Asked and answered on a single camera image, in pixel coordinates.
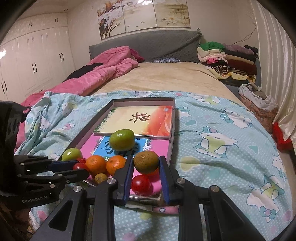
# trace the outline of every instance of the pink comforter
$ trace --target pink comforter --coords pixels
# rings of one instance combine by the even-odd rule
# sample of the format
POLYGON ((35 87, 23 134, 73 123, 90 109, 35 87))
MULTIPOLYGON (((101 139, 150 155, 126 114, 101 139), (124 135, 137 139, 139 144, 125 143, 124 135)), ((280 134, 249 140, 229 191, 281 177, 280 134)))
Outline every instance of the pink comforter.
MULTIPOLYGON (((79 78, 69 79, 46 91, 87 96, 107 80, 122 76, 139 65, 137 61, 131 59, 131 52, 128 46, 106 50, 91 60, 88 65, 94 63, 103 63, 103 65, 95 67, 93 71, 90 71, 79 78)), ((21 105, 35 105, 41 100, 46 91, 30 95, 23 103, 21 103, 21 105)), ((25 122, 20 124, 16 148, 18 148, 24 140, 25 122)))

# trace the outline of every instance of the laundry bag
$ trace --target laundry bag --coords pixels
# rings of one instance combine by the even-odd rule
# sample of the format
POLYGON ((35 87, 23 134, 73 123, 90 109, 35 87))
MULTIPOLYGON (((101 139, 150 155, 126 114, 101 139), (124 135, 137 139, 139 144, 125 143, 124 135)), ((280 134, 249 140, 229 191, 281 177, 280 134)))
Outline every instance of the laundry bag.
POLYGON ((273 130, 273 120, 278 112, 278 105, 272 96, 267 96, 266 99, 255 95, 248 85, 239 87, 239 95, 242 103, 253 112, 261 125, 269 132, 273 130))

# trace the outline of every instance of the white curtain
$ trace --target white curtain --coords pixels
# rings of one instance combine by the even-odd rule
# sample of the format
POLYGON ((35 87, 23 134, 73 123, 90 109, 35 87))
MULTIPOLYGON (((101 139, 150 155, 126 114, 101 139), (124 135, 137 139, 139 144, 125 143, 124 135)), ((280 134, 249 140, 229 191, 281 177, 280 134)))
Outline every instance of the white curtain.
POLYGON ((256 0, 250 0, 258 29, 262 89, 279 105, 278 121, 284 139, 296 151, 296 48, 277 19, 256 0))

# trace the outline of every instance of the ceiling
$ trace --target ceiling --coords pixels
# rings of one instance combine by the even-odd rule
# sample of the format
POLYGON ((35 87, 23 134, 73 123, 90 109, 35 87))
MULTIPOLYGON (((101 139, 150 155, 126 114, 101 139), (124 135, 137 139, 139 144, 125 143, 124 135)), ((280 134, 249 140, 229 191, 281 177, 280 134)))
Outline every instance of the ceiling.
POLYGON ((37 0, 19 19, 54 12, 68 12, 86 0, 37 0))

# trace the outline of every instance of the tree painting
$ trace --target tree painting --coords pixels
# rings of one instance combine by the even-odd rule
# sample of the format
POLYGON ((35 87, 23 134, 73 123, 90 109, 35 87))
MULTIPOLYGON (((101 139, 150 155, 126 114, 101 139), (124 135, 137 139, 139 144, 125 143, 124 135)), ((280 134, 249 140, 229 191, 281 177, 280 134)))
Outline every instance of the tree painting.
POLYGON ((104 7, 97 10, 101 39, 126 32, 121 2, 122 0, 117 0, 116 2, 107 1, 104 7), (111 35, 111 32, 120 25, 123 25, 123 28, 119 32, 117 31, 116 34, 111 35))
POLYGON ((186 0, 106 1, 97 13, 101 39, 146 28, 190 28, 186 0))

